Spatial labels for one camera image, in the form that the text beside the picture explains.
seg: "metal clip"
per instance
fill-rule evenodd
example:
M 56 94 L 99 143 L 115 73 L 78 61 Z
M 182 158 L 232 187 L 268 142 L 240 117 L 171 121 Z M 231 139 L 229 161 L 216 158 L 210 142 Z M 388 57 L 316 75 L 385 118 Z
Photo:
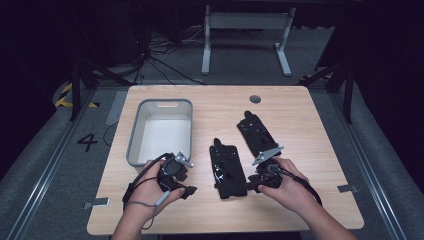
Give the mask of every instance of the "metal clip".
M 175 161 L 189 167 L 189 168 L 193 168 L 194 164 L 189 162 L 187 160 L 187 158 L 184 156 L 183 152 L 179 151 L 177 156 L 175 156 Z
M 256 164 L 265 162 L 266 160 L 272 158 L 276 153 L 283 150 L 283 148 L 283 146 L 278 145 L 278 147 L 276 148 L 266 150 L 264 152 L 259 152 L 258 157 L 256 157 L 256 159 L 252 162 L 252 166 L 255 166 Z

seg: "metal frame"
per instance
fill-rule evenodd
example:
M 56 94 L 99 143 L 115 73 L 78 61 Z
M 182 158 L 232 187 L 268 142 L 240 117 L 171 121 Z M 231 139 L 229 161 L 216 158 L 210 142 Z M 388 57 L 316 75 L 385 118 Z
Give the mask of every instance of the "metal frame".
M 289 13 L 226 13 L 211 12 L 206 6 L 205 12 L 205 47 L 203 50 L 202 74 L 208 75 L 211 58 L 211 28 L 237 28 L 237 29 L 277 29 L 283 30 L 281 41 L 275 43 L 275 50 L 280 60 L 284 76 L 291 76 L 291 70 L 284 53 L 284 47 L 293 22 L 295 8 L 290 8 Z

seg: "metal leg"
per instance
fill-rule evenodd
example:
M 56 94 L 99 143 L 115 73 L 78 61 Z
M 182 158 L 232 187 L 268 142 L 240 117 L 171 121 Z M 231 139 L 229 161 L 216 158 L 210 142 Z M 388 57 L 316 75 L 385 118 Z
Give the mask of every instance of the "metal leg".
M 209 74 L 209 66 L 211 60 L 211 43 L 210 43 L 210 6 L 206 5 L 205 12 L 205 48 L 203 50 L 202 74 Z
M 293 22 L 295 11 L 296 11 L 295 8 L 290 8 L 288 18 L 285 20 L 286 22 L 285 22 L 285 25 L 284 25 L 283 36 L 281 38 L 281 42 L 275 44 L 275 49 L 277 51 L 278 59 L 280 60 L 281 68 L 283 69 L 284 76 L 286 76 L 286 77 L 291 76 L 291 70 L 290 70 L 289 63 L 288 63 L 287 58 L 286 58 L 286 54 L 284 53 L 284 47 L 286 45 L 287 38 L 289 36 L 290 27 L 291 27 L 291 24 Z

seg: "white plastic bin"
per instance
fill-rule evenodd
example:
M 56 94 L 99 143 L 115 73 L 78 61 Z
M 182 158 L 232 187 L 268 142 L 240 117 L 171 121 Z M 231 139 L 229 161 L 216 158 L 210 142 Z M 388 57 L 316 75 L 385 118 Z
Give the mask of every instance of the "white plastic bin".
M 140 103 L 127 151 L 132 166 L 164 153 L 191 157 L 193 105 L 187 99 L 147 99 Z

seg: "wrist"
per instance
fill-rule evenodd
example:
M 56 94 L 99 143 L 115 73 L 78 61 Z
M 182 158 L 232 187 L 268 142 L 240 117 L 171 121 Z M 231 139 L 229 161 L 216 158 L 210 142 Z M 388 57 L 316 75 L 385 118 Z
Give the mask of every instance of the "wrist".
M 154 208 L 139 204 L 128 204 L 124 215 L 127 215 L 134 225 L 142 228 L 152 217 Z

